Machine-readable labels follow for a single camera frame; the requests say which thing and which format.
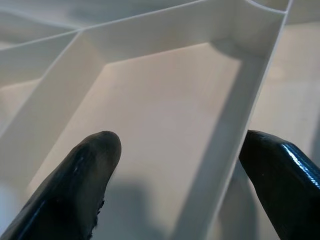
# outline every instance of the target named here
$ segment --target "black pointed object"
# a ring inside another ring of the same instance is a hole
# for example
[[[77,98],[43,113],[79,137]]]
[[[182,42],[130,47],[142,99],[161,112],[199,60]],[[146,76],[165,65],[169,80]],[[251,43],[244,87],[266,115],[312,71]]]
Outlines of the black pointed object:
[[[121,155],[118,136],[85,138],[42,182],[0,240],[87,240]]]
[[[320,239],[320,169],[298,147],[249,130],[239,159],[281,240]]]

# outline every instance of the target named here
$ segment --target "glossy black surface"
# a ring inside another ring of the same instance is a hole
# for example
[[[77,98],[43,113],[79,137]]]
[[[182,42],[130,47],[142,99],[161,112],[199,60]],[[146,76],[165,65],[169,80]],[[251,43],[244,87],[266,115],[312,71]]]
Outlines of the glossy black surface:
[[[89,239],[120,155],[113,132],[85,138],[42,182],[0,240]]]
[[[298,147],[248,131],[239,159],[281,240],[320,239],[320,170]]]

